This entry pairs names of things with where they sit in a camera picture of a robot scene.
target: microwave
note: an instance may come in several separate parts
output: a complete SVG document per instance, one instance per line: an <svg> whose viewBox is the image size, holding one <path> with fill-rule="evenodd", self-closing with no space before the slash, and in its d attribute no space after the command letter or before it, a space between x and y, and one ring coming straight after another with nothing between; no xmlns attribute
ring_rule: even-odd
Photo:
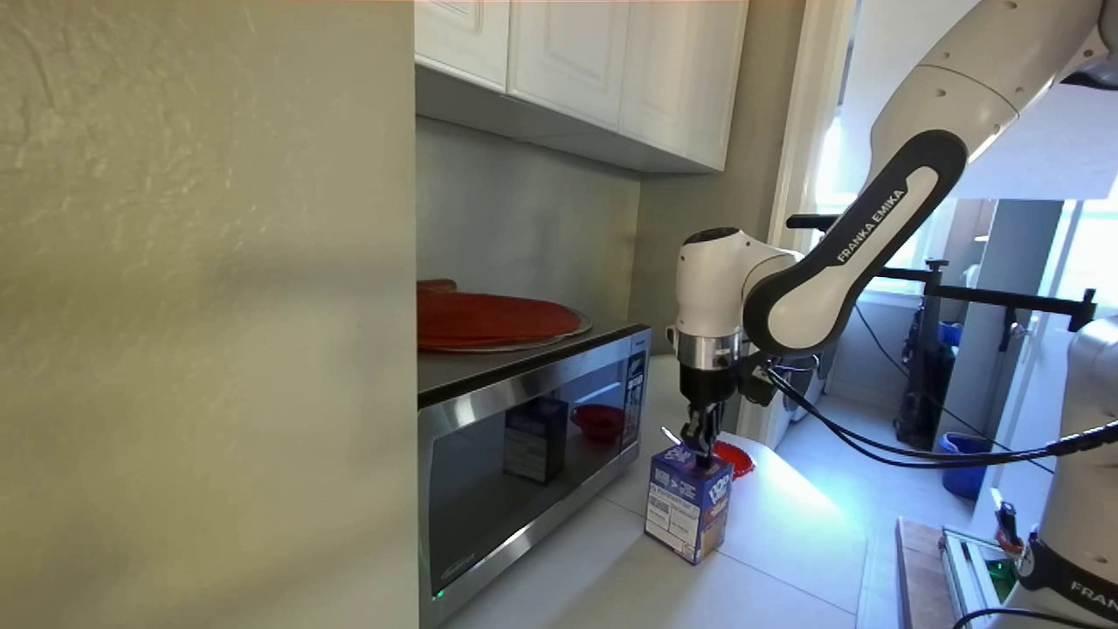
<svg viewBox="0 0 1118 629"><path fill-rule="evenodd" d="M420 356L420 612L442 626L634 460L651 327Z"/></svg>

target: milk carton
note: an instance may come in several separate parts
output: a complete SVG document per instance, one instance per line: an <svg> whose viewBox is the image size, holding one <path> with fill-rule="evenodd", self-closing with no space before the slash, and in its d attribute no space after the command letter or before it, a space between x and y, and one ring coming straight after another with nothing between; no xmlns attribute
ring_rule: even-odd
<svg viewBox="0 0 1118 629"><path fill-rule="evenodd" d="M651 467L643 530L681 560L697 561L722 546L735 467L695 464L681 442L661 449Z"/></svg>

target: kitchen counter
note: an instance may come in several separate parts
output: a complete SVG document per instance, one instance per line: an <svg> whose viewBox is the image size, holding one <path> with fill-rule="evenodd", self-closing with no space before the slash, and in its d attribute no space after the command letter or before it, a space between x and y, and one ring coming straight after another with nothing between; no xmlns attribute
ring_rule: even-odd
<svg viewBox="0 0 1118 629"><path fill-rule="evenodd" d="M685 403L675 361L651 364L640 460L538 553L497 580L455 629L497 626L856 626L866 537L772 446L743 446L754 471L735 483L725 542L689 566L643 534L651 453Z"/></svg>

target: cabinet door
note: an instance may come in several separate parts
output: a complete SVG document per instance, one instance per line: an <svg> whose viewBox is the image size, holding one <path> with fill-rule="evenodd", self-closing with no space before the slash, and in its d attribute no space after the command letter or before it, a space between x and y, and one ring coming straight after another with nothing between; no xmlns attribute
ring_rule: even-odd
<svg viewBox="0 0 1118 629"><path fill-rule="evenodd" d="M743 10L743 0L633 3L626 137L722 169Z"/></svg>
<svg viewBox="0 0 1118 629"><path fill-rule="evenodd" d="M417 58L506 91L509 0L417 0Z"/></svg>
<svg viewBox="0 0 1118 629"><path fill-rule="evenodd" d="M518 0L509 91L525 100L619 128L627 0Z"/></svg>

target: robotic arm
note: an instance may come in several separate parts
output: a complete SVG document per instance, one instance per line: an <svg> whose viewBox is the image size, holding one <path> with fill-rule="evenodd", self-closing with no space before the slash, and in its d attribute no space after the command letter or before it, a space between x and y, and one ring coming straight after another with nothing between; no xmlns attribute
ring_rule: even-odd
<svg viewBox="0 0 1118 629"><path fill-rule="evenodd" d="M743 230L703 230L679 252L679 321L689 421L703 460L722 403L767 356L831 343L856 294L943 202L977 158L1051 80L1106 68L1118 0L982 0L891 94L873 121L870 186L802 259Z"/></svg>

